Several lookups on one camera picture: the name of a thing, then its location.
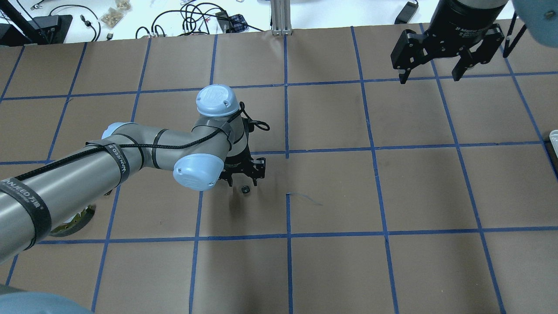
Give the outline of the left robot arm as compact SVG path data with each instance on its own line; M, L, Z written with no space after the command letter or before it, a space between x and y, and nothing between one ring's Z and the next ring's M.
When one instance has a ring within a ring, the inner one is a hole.
M101 139L72 155L2 179L1 262L32 248L143 168L171 171L194 191L212 189L219 180L232 185L234 174L254 184L263 179L265 158L251 157L248 139L269 125L251 119L227 85L203 88L196 104L199 118L189 132L112 123Z

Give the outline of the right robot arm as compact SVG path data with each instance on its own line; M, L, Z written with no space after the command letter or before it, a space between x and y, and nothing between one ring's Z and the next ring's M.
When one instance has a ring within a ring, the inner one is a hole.
M399 81L433 59L459 57L452 71L455 81L477 64L490 62L501 44L504 57L514 50L526 31L539 44L557 46L557 2L514 0L514 16L507 33L496 23L505 0L441 0L430 27L423 34L404 30L390 58Z

